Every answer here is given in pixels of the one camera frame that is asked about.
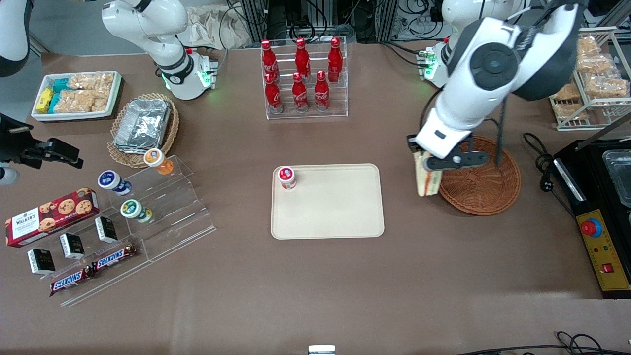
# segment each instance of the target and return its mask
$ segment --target white tray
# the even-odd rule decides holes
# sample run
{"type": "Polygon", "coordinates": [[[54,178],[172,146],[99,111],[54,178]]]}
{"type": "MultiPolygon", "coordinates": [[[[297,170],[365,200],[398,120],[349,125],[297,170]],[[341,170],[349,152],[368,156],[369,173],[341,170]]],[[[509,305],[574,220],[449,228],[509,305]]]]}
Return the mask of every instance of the white tray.
{"type": "Polygon", "coordinates": [[[373,164],[292,165],[296,187],[272,174],[276,239],[375,238],[384,232],[379,169],[373,164]]]}
{"type": "Polygon", "coordinates": [[[35,97],[35,102],[33,103],[33,109],[31,110],[31,116],[34,119],[41,122],[61,122],[61,121],[79,121],[82,119],[96,119],[101,117],[107,117],[112,114],[114,110],[114,106],[116,103],[116,97],[118,96],[118,91],[121,87],[121,75],[116,71],[87,71],[84,73],[65,73],[65,74],[50,74],[46,75],[42,80],[42,84],[40,85],[40,89],[37,92],[37,96],[35,97]],[[47,87],[51,87],[52,83],[57,79],[66,79],[70,78],[75,74],[96,74],[96,73],[108,73],[114,75],[114,81],[112,82],[112,89],[110,90],[110,97],[107,99],[107,106],[105,106],[105,111],[96,111],[96,112],[77,112],[77,113],[67,113],[67,114],[41,114],[35,110],[37,106],[37,101],[39,97],[44,92],[44,89],[47,87]]]}

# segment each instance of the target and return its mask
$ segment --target aluminum foil container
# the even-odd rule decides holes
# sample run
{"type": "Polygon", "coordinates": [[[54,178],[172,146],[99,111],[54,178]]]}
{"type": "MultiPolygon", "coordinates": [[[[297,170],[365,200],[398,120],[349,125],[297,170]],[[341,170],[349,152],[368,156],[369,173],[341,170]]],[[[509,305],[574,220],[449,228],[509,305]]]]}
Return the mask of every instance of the aluminum foil container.
{"type": "Polygon", "coordinates": [[[168,126],[171,105],[164,100],[135,99],[127,106],[114,137],[114,146],[123,153],[144,154],[161,148],[168,126]]]}

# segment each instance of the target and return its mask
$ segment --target yellow control panel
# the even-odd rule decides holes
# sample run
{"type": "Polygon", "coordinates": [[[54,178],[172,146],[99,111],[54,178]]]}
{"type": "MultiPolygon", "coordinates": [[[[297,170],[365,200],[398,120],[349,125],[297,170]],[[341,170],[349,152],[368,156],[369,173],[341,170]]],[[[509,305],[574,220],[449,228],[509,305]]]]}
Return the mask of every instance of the yellow control panel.
{"type": "Polygon", "coordinates": [[[576,217],[587,253],[603,291],[629,290],[629,282],[599,210],[576,217]]]}

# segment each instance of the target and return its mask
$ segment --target walker's cookie box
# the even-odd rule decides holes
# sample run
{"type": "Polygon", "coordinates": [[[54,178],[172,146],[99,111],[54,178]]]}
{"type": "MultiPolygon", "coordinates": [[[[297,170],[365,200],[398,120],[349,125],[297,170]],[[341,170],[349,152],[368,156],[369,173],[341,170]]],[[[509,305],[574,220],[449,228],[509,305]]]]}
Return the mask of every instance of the walker's cookie box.
{"type": "Polygon", "coordinates": [[[98,214],[97,195],[81,188],[6,220],[6,244],[21,248],[98,214]]]}

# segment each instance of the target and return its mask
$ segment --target red switch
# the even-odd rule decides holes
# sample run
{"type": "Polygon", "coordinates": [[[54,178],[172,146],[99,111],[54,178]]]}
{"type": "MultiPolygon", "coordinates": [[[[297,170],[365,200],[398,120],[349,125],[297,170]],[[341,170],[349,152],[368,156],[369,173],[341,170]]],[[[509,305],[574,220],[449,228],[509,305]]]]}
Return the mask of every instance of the red switch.
{"type": "Polygon", "coordinates": [[[603,233],[603,227],[598,220],[590,218],[581,223],[581,232],[588,236],[598,238],[603,233]]]}
{"type": "Polygon", "coordinates": [[[603,273],[608,274],[610,272],[613,272],[613,265],[612,264],[603,264],[603,273]]]}

